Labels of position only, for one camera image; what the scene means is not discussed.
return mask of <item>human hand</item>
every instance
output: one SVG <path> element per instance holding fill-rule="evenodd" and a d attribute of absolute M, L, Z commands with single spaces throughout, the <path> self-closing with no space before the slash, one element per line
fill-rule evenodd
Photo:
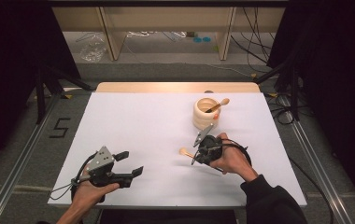
<path fill-rule="evenodd" d="M 227 140 L 226 133 L 221 133 L 218 137 L 222 139 L 223 144 L 233 144 L 230 140 Z M 221 157 L 212 161 L 209 165 L 213 168 L 221 168 L 224 175 L 227 173 L 238 174 L 246 182 L 250 182 L 258 176 L 245 155 L 237 147 L 223 147 Z"/>
<path fill-rule="evenodd" d="M 83 175 L 87 175 L 87 169 L 84 169 Z M 99 203 L 101 198 L 114 190 L 118 189 L 118 183 L 109 184 L 98 188 L 90 181 L 81 182 L 67 211 L 61 216 L 58 224 L 64 223 L 78 223 L 91 210 L 91 208 Z"/>

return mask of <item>sleeve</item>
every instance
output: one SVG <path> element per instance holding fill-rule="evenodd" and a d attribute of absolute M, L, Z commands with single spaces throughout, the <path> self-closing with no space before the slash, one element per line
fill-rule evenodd
<path fill-rule="evenodd" d="M 272 188 L 263 175 L 250 183 L 241 184 L 247 194 L 247 222 L 257 223 L 307 223 L 298 203 L 281 186 Z"/>

